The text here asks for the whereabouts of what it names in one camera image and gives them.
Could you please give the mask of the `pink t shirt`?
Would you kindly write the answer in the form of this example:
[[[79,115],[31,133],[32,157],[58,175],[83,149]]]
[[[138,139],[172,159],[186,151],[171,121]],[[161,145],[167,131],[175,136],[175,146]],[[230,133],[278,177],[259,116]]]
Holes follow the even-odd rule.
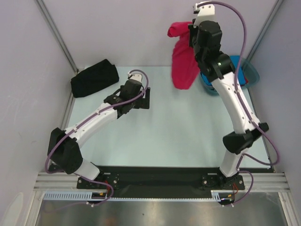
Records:
[[[190,89],[200,72],[193,48],[189,46],[189,24],[190,22],[174,22],[167,31],[168,37],[179,38],[172,53],[171,78],[174,87],[180,90]]]

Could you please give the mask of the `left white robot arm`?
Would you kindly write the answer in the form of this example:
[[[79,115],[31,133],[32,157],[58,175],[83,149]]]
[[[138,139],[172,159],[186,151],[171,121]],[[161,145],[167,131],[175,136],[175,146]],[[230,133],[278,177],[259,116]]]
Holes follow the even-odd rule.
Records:
[[[144,92],[140,81],[129,79],[106,97],[103,103],[88,117],[64,130],[55,128],[50,134],[47,161],[51,160],[66,174],[77,174],[87,178],[93,188],[103,185],[100,169],[82,157],[80,148],[98,130],[119,119],[133,108],[142,108]]]

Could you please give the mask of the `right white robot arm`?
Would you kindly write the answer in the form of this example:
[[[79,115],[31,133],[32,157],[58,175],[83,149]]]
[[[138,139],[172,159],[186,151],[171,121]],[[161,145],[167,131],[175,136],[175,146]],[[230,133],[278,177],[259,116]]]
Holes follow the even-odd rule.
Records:
[[[241,157],[261,137],[261,131],[268,131],[267,123],[252,114],[244,93],[235,77],[235,66],[221,48],[222,31],[217,22],[205,20],[198,25],[190,24],[189,46],[200,69],[221,97],[232,121],[233,132],[222,139],[226,153],[219,167],[217,184],[228,189],[238,175]]]

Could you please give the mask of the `folded black t shirt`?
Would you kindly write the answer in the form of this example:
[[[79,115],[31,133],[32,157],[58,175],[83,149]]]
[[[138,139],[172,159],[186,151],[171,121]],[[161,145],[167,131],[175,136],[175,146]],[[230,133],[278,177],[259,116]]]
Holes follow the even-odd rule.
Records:
[[[90,66],[71,79],[71,91],[75,98],[86,97],[119,82],[116,66],[108,59]]]

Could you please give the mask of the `teal plastic basket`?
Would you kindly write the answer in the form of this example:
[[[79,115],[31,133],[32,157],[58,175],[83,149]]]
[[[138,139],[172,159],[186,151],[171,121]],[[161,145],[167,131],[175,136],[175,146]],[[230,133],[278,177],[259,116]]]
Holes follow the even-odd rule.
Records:
[[[245,85],[244,76],[249,80],[249,83]],[[202,73],[199,74],[199,80],[205,91],[212,96],[219,95],[218,92],[213,88],[212,84]],[[260,77],[255,67],[245,58],[242,58],[240,69],[238,72],[238,80],[242,89],[248,89],[251,86],[259,82]]]

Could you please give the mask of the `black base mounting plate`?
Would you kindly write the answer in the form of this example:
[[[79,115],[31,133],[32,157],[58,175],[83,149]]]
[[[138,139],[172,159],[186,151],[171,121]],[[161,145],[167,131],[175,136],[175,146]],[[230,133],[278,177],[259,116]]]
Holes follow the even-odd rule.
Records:
[[[111,185],[115,198],[196,199],[212,190],[246,190],[241,174],[230,179],[218,168],[101,166],[97,180]]]

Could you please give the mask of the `right aluminium corner post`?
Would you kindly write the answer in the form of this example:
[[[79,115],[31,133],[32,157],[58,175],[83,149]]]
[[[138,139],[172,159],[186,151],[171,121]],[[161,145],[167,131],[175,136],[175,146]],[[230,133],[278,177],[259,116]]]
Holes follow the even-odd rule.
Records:
[[[251,61],[254,57],[258,47],[260,46],[265,34],[267,33],[269,27],[271,26],[274,18],[276,17],[278,11],[281,9],[282,5],[284,3],[284,0],[277,0],[272,7],[272,10],[270,11],[266,21],[263,24],[263,27],[261,28],[259,35],[257,36],[255,43],[253,44],[249,54],[247,55],[247,60]]]

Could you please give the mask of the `aluminium corner post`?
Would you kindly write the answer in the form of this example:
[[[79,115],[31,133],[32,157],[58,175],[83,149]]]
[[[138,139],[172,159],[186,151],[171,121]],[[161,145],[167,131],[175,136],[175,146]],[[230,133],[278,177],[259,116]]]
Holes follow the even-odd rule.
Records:
[[[258,47],[260,46],[265,34],[267,33],[269,27],[271,26],[274,18],[276,17],[278,11],[281,9],[282,5],[284,3],[284,0],[277,0],[272,7],[272,10],[270,11],[266,21],[263,24],[263,27],[261,28],[259,35],[257,36],[255,43],[253,44],[249,54],[247,55],[247,60],[251,61],[254,57]]]
[[[43,0],[35,0],[34,1],[39,9],[39,11],[41,12],[48,28],[50,29],[51,33],[53,34],[57,44],[59,45],[61,51],[63,52],[63,55],[65,56],[65,58],[67,59],[70,67],[72,68],[73,72],[75,74],[78,73],[78,68],[75,64],[75,61],[73,60],[73,57],[71,56],[67,45],[65,44],[65,41],[63,40],[63,37],[59,31],[59,29],[57,28],[54,19],[52,18],[50,11],[48,10],[45,2]]]

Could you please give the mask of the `left aluminium corner post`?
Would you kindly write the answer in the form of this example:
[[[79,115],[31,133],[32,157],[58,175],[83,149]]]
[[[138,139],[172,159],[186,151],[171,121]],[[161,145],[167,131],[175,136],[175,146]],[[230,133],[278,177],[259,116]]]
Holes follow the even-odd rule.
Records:
[[[59,29],[57,28],[54,19],[52,18],[50,11],[48,10],[45,2],[43,0],[35,0],[34,1],[39,9],[39,11],[41,12],[48,28],[50,29],[51,33],[53,34],[57,44],[59,45],[61,51],[63,52],[63,55],[65,56],[65,58],[67,59],[70,67],[72,68],[73,72],[75,74],[78,73],[78,68],[75,64],[75,61],[73,60],[73,57],[71,56],[67,45],[65,44],[65,41],[63,40],[63,37],[59,31]]]

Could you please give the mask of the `aluminium front frame rail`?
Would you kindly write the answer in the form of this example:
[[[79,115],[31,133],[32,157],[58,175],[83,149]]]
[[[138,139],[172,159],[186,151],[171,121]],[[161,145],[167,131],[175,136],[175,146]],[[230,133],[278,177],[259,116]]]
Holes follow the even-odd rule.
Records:
[[[290,187],[284,173],[247,173],[241,174],[248,189],[253,178],[252,192],[290,192]],[[75,191],[78,177],[65,173],[38,174],[34,191]]]

